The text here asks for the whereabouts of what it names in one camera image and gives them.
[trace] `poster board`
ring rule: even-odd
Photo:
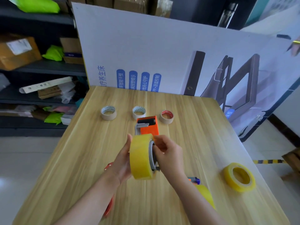
[[[73,6],[90,85],[214,98],[238,135],[300,77],[287,39]]]

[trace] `white tile floor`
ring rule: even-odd
[[[0,137],[0,224],[10,225],[36,179],[46,165],[59,138]],[[268,121],[243,143],[254,160],[281,159],[294,146]],[[287,164],[258,164],[260,173],[289,218],[300,221],[300,180],[282,181],[291,168]]]

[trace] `white tape roll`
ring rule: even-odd
[[[167,119],[167,118],[164,118],[163,117],[163,114],[167,114],[170,119]],[[160,117],[159,117],[159,120],[164,123],[164,124],[171,124],[174,120],[174,114],[169,111],[169,110],[164,110],[161,114],[160,114]]]
[[[135,114],[135,112],[142,112],[143,114],[137,115],[137,114]],[[144,118],[144,117],[146,117],[146,109],[142,106],[135,106],[132,109],[132,116],[135,120],[137,120],[138,118]]]
[[[112,114],[105,114],[107,111],[112,111]],[[117,117],[117,111],[113,106],[105,106],[101,109],[101,117],[106,121],[114,120]]]

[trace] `person's left arm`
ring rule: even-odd
[[[131,176],[129,148],[132,136],[117,155],[114,163],[97,182],[54,225],[97,225],[118,186]]]

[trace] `shelf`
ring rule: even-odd
[[[17,7],[0,7],[0,16],[26,20],[37,20],[50,23],[74,25],[74,20],[69,14],[61,13],[27,13]]]
[[[40,99],[37,91],[28,94],[22,94],[19,89],[13,85],[0,91],[0,103],[12,104],[30,104],[40,106],[75,106],[75,101],[71,100],[70,103],[64,104],[61,99],[47,98]]]
[[[39,60],[14,71],[26,73],[45,73],[69,76],[86,76],[84,65],[68,64],[64,61]]]
[[[33,117],[0,116],[0,136],[56,136],[64,134],[67,125],[44,123]]]

